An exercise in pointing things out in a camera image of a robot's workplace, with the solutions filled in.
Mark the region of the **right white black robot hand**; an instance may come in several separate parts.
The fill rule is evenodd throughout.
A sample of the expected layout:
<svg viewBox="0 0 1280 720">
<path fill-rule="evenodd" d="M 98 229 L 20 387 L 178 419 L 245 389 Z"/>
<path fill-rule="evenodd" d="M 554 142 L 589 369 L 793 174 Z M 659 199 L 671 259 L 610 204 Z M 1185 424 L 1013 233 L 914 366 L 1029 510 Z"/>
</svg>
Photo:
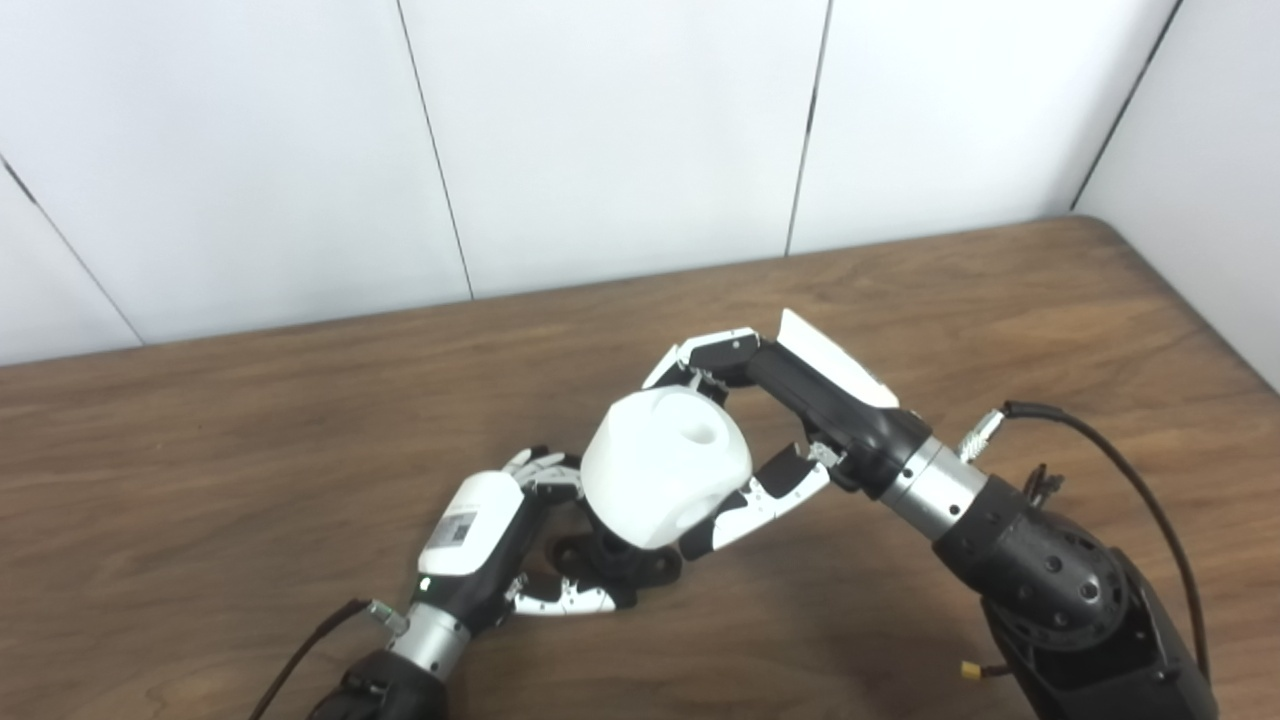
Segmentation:
<svg viewBox="0 0 1280 720">
<path fill-rule="evenodd" d="M 643 389 L 680 386 L 726 405 L 758 388 L 799 419 L 806 447 L 788 445 L 678 538 L 687 561 L 723 550 L 829 486 L 879 497 L 933 436 L 859 361 L 794 310 L 774 338 L 750 327 L 672 345 Z"/>
</svg>

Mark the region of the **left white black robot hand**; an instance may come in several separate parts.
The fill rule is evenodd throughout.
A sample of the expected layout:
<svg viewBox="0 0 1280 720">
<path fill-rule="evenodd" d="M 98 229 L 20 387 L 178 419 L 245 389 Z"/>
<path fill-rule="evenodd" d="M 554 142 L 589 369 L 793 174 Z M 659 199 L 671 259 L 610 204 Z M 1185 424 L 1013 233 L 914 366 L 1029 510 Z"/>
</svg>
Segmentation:
<svg viewBox="0 0 1280 720">
<path fill-rule="evenodd" d="M 637 592 L 589 571 L 531 571 L 525 559 L 556 505 L 584 497 L 580 459 L 535 446 L 498 470 L 467 477 L 419 555 L 411 605 L 451 615 L 471 637 L 512 614 L 614 612 Z"/>
</svg>

